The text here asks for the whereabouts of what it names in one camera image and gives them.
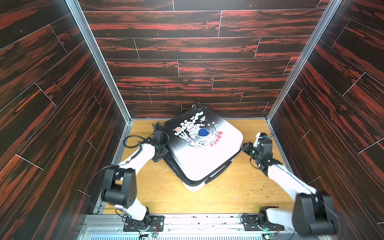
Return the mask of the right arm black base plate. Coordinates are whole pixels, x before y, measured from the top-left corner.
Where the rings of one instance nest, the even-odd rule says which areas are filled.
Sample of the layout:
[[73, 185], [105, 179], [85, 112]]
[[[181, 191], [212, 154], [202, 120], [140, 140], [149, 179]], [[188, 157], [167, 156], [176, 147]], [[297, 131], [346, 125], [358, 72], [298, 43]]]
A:
[[246, 232], [261, 231], [258, 218], [258, 215], [243, 214], [240, 218], [240, 222]]

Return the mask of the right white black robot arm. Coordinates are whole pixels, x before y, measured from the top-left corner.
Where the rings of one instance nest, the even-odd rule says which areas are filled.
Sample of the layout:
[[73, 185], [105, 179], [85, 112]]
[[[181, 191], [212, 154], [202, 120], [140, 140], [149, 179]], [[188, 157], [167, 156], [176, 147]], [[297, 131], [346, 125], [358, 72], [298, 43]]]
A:
[[336, 235], [339, 231], [338, 215], [333, 198], [306, 184], [286, 166], [273, 158], [270, 139], [244, 143], [242, 151], [256, 163], [258, 170], [276, 182], [294, 201], [294, 210], [285, 211], [266, 207], [259, 211], [259, 225], [264, 223], [294, 229], [301, 237]]

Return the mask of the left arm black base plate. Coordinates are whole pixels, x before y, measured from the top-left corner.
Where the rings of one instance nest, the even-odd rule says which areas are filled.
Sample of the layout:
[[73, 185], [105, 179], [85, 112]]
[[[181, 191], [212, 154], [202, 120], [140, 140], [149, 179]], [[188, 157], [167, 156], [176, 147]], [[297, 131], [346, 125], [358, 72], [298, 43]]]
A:
[[130, 232], [148, 232], [157, 233], [164, 230], [165, 216], [150, 215], [145, 217], [142, 221], [132, 220], [127, 218], [124, 223], [123, 231]]

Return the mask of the black white astronaut suitcase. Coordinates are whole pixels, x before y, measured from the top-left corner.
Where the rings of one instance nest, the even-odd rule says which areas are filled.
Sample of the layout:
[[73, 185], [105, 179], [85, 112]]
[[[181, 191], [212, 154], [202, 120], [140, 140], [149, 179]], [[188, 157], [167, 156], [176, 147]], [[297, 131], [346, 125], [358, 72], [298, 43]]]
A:
[[161, 128], [169, 136], [164, 160], [182, 184], [197, 192], [220, 176], [241, 152], [243, 134], [197, 102]]

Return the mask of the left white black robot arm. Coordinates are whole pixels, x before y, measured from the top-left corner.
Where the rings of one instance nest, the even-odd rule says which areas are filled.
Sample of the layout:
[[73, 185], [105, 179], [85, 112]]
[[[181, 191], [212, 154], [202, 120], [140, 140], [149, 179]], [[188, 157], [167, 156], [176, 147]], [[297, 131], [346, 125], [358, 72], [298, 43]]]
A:
[[144, 138], [130, 135], [123, 138], [123, 145], [136, 151], [125, 161], [103, 168], [104, 180], [101, 199], [115, 206], [126, 215], [126, 220], [146, 229], [150, 225], [150, 210], [137, 198], [137, 175], [150, 160], [157, 163], [169, 153], [170, 137], [159, 122], [153, 124], [153, 133]]

